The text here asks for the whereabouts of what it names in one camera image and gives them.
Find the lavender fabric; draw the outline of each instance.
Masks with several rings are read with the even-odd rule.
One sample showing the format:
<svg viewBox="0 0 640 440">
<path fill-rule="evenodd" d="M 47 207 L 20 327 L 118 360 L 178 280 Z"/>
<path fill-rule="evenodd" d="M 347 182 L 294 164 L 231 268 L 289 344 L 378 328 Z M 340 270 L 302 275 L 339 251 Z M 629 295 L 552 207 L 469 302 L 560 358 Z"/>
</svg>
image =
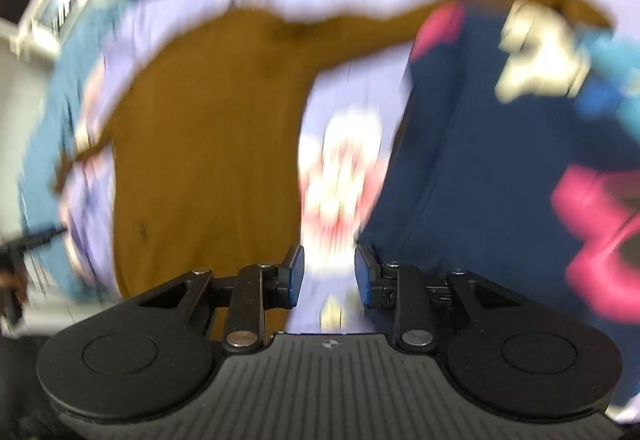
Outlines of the lavender fabric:
<svg viewBox="0 0 640 440">
<path fill-rule="evenodd" d="M 58 197 L 51 191 L 60 150 L 73 153 L 74 128 L 81 116 L 82 90 L 96 59 L 100 43 L 113 33 L 125 1 L 92 1 L 65 42 L 62 55 L 47 85 L 45 109 L 22 162 L 18 180 L 22 224 L 25 229 L 49 227 L 59 222 Z M 38 248 L 33 257 L 51 274 L 57 287 L 75 300 L 92 299 L 102 292 L 79 279 L 68 262 L 63 240 Z"/>
<path fill-rule="evenodd" d="M 345 8 L 368 14 L 389 14 L 411 6 L 419 0 L 138 0 L 123 18 L 115 37 L 104 46 L 106 78 L 98 103 L 90 113 L 90 123 L 106 121 L 120 96 L 126 91 L 137 71 L 175 35 L 198 26 L 223 13 L 232 2 L 263 4 L 288 19 L 326 17 Z M 640 0 L 593 0 L 618 18 L 618 29 L 627 35 L 640 37 Z M 404 110 L 406 90 L 402 77 L 406 68 L 409 46 L 389 49 L 382 54 L 345 64 L 319 76 L 308 100 L 300 144 L 301 189 L 303 197 L 302 242 L 306 251 L 305 287 L 300 304 L 292 313 L 290 330 L 298 332 L 324 331 L 322 315 L 332 312 L 328 307 L 332 294 L 343 300 L 354 290 L 353 243 L 347 240 L 337 247 L 327 247 L 315 229 L 318 194 L 314 190 L 330 176 L 321 163 L 337 160 L 334 150 L 341 142 L 356 149 L 353 156 L 362 167 L 364 186 L 355 213 L 355 224 L 363 223 L 382 185 L 386 159 L 392 137 Z M 111 199 L 109 186 L 113 182 L 113 165 L 91 186 L 82 176 L 69 179 L 73 191 L 72 219 L 79 246 L 89 259 L 98 278 L 107 285 L 113 283 L 111 267 Z M 347 318 L 349 331 L 367 330 L 358 315 Z"/>
</svg>

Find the clothing pile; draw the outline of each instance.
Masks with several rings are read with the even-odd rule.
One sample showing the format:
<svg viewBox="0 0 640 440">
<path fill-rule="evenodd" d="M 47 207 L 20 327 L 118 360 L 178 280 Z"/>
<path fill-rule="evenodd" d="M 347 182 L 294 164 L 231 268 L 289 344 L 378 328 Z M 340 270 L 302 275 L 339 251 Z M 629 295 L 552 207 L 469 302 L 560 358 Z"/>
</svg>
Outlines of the clothing pile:
<svg viewBox="0 0 640 440">
<path fill-rule="evenodd" d="M 76 298 L 233 276 L 300 242 L 299 305 L 269 330 L 382 329 L 357 301 L 356 239 L 472 270 L 612 337 L 622 406 L 640 382 L 639 5 L 89 10 L 25 160 L 25 223 L 68 225 L 39 259 Z"/>
</svg>

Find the metal screw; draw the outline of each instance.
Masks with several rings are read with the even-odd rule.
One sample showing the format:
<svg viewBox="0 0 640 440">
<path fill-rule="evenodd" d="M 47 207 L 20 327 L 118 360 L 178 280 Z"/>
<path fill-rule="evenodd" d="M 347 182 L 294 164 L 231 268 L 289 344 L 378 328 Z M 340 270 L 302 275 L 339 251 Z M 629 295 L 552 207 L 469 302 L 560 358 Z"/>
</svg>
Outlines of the metal screw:
<svg viewBox="0 0 640 440">
<path fill-rule="evenodd" d="M 258 336 L 247 330 L 238 330 L 237 332 L 231 332 L 226 336 L 226 342 L 236 348 L 251 346 L 252 344 L 255 344 L 255 341 L 257 340 Z"/>
<path fill-rule="evenodd" d="M 428 346 L 433 343 L 433 334 L 427 330 L 409 330 L 402 334 L 402 342 L 409 346 Z"/>
</svg>

